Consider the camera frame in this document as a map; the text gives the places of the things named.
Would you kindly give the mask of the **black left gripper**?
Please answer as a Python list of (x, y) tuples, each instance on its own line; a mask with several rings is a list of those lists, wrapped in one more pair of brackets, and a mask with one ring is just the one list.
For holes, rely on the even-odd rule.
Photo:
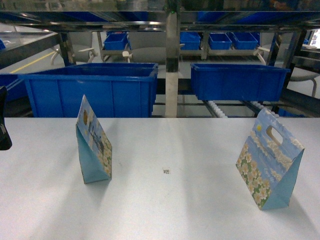
[(6, 151), (12, 147), (12, 140), (5, 126), (4, 109), (7, 96), (5, 86), (0, 87), (0, 150)]

